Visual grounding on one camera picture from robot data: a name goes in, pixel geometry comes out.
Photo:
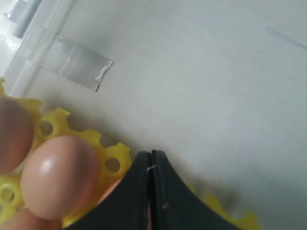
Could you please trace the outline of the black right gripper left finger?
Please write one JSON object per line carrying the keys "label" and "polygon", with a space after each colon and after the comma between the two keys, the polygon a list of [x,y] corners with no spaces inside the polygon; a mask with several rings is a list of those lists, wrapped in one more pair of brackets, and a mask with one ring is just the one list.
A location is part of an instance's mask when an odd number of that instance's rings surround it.
{"label": "black right gripper left finger", "polygon": [[139,152],[115,189],[67,230],[146,230],[150,153]]}

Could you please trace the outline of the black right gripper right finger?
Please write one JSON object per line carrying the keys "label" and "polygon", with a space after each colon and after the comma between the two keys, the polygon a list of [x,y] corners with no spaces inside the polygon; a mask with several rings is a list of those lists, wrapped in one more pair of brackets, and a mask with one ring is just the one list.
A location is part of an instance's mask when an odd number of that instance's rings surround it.
{"label": "black right gripper right finger", "polygon": [[166,154],[151,153],[150,195],[153,230],[237,230],[197,198],[177,175]]}

